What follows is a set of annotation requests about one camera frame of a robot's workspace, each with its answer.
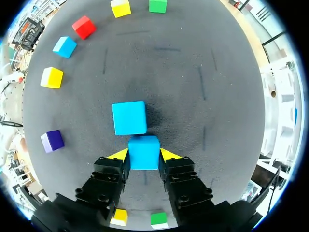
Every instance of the round platform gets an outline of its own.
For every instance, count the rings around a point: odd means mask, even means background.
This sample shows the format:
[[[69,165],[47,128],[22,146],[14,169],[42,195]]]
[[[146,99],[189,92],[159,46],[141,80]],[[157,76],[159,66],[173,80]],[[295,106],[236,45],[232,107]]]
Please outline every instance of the round platform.
[[[259,157],[264,132],[262,81],[251,47],[218,0],[169,0],[166,14],[130,0],[132,14],[115,19],[109,0],[68,0],[40,38],[24,93],[26,141],[49,197],[75,199],[99,156],[127,147],[115,136],[112,103],[143,100],[148,132],[161,147],[189,156],[215,203],[234,202]],[[86,40],[72,24],[88,16],[97,30]],[[60,36],[78,46],[70,59],[52,52]],[[60,89],[40,86],[44,68],[64,71]],[[40,136],[60,130],[65,147],[46,154]],[[150,230],[164,210],[176,226],[158,171],[131,171],[120,207],[124,229]]]

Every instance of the cyan cube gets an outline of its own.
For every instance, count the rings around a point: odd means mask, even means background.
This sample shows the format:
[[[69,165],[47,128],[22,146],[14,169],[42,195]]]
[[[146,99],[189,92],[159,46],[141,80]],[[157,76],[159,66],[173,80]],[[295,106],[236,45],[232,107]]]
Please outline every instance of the cyan cube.
[[[64,147],[64,142],[59,130],[48,131],[41,136],[46,153],[56,151]]]
[[[112,105],[115,135],[145,134],[147,132],[145,103],[132,101]]]
[[[160,142],[156,136],[134,136],[129,141],[132,170],[157,170],[159,154]]]
[[[64,58],[70,58],[77,43],[69,36],[62,36],[56,43],[53,52]]]

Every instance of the wooden floor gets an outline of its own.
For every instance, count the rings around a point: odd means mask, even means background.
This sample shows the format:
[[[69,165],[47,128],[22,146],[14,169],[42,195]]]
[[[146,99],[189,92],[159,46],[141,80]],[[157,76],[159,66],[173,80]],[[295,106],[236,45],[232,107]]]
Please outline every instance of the wooden floor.
[[[245,16],[234,6],[232,6],[228,0],[219,0],[233,15],[236,19],[240,27],[242,28],[243,32],[245,33],[253,53],[255,55],[256,61],[259,67],[264,67],[265,65],[269,64],[265,51],[261,45],[259,38],[257,37],[255,31],[251,27],[251,25],[246,21]]]

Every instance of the floor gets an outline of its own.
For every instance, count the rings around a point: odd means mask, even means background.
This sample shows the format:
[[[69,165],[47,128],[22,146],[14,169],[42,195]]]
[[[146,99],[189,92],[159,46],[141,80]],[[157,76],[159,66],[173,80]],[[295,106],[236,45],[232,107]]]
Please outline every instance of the floor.
[[[109,1],[72,2],[40,38],[24,94],[26,140],[49,197],[59,192],[74,199],[92,163],[125,148],[128,137],[113,133],[111,104],[142,99],[148,132],[162,147],[194,160],[214,202],[238,200],[259,156],[265,115],[259,73],[265,56],[258,43],[248,42],[255,37],[245,21],[240,23],[241,15],[233,17],[218,0],[189,5],[180,0],[161,15],[149,14],[147,2],[132,0],[132,15],[115,20],[104,7]],[[85,41],[71,29],[83,15],[97,25]],[[51,52],[63,35],[78,42],[68,60]],[[48,66],[64,70],[61,89],[39,86]],[[40,136],[56,129],[66,147],[47,155]],[[158,172],[131,172],[120,207],[129,210],[126,229],[150,229],[149,214],[159,209],[176,226]]]

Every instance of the bolt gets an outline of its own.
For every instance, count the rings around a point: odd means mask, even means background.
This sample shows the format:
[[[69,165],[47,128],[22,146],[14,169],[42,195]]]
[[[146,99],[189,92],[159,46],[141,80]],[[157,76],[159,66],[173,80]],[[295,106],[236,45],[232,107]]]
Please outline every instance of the bolt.
[[[189,197],[187,195],[183,195],[183,196],[178,198],[179,204],[184,203],[184,202],[188,202],[188,201],[189,201]]]
[[[111,181],[116,180],[116,177],[114,177],[114,176],[108,176],[107,178],[108,178],[109,180],[111,180]]]
[[[98,196],[98,200],[100,202],[106,202],[107,203],[109,201],[109,198],[107,196],[105,196],[104,194],[102,194],[102,195]]]
[[[173,180],[178,180],[178,179],[179,179],[178,174],[172,175],[172,179],[173,179]]]
[[[211,195],[211,194],[212,194],[212,189],[207,188],[207,189],[205,189],[204,193],[205,193],[206,195]]]
[[[76,194],[80,194],[80,193],[82,193],[83,192],[83,189],[82,188],[77,188],[76,190],[75,190],[75,193]]]
[[[95,177],[96,175],[98,175],[98,172],[92,172],[92,173],[91,173],[91,177],[92,177],[92,178]]]
[[[190,176],[192,176],[192,177],[197,177],[197,173],[196,173],[196,172],[192,172],[192,173],[190,174]]]
[[[59,229],[58,229],[58,232],[70,232],[70,231],[68,231],[68,230],[65,229],[65,228],[59,228]]]

